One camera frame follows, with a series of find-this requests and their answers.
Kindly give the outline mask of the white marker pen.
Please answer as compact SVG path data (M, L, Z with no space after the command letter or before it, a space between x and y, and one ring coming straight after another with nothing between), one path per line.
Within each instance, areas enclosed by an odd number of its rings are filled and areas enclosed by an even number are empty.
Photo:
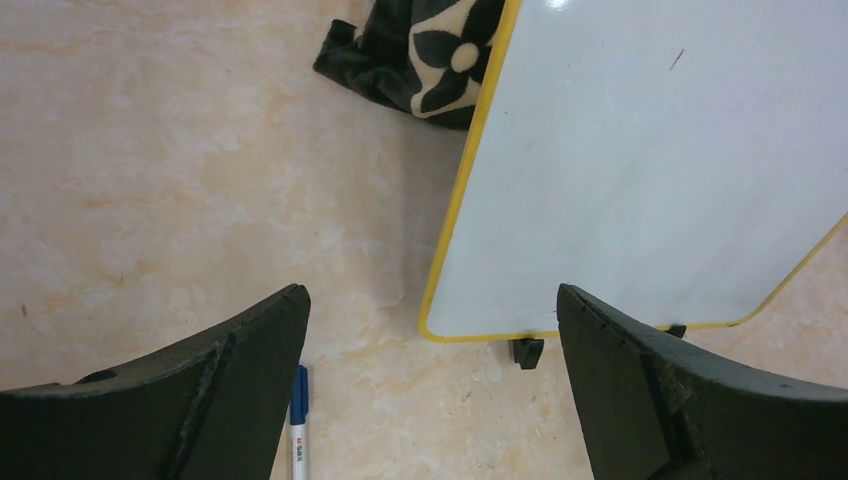
M289 423L291 446L291 479L308 480L309 459L307 444L307 420L303 426L291 426Z

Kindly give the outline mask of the black floral pillow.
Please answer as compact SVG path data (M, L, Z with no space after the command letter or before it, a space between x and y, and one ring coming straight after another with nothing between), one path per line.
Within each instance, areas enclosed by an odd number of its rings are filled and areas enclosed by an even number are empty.
M362 97L451 130L470 127L504 0L376 0L334 20L314 70Z

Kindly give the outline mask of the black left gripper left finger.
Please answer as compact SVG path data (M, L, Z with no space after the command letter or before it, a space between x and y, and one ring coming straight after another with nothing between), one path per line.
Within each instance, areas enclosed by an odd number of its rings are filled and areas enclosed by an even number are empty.
M229 320L62 385L1 395L5 479L267 479L311 301L292 284Z

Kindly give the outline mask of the black whiteboard foot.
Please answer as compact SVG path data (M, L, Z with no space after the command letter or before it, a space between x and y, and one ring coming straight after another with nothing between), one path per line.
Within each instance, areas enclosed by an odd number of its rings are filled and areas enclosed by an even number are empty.
M521 338L509 341L511 358L521 370L533 370L537 367L544 346L545 340L541 338Z
M671 325L670 327L668 327L665 330L665 332L669 335L672 335L675 338L683 339L686 332L687 332L687 326L686 325Z

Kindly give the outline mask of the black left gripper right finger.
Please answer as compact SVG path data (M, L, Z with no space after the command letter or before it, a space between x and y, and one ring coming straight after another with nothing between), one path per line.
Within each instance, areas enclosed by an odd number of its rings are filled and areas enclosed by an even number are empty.
M847 392L755 369L573 285L557 318L597 479L843 479Z

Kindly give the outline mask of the black whiteboard foot right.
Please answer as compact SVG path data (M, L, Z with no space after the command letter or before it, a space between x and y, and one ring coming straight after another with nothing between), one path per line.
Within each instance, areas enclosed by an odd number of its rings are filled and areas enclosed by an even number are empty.
M669 335L672 335L675 338L683 339L686 332L687 332L687 326L686 325L671 325L670 327L668 327L665 330L665 332Z

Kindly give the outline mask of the black whiteboard foot left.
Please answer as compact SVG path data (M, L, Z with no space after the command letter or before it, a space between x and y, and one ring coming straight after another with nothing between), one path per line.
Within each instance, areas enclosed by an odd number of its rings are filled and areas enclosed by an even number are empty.
M541 338L521 338L509 341L511 358L521 370L533 370L537 367L544 346L545 340Z

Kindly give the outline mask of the blue marker cap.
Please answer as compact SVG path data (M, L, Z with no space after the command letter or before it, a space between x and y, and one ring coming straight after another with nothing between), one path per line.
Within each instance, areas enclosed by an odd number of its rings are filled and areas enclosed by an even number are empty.
M309 413L309 372L306 366L298 365L289 402L291 426L306 424Z

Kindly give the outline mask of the white whiteboard yellow frame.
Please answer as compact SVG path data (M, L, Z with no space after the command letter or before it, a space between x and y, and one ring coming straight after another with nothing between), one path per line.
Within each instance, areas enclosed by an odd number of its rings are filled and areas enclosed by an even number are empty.
M737 325L846 220L845 2L510 1L419 330L552 335L561 284Z

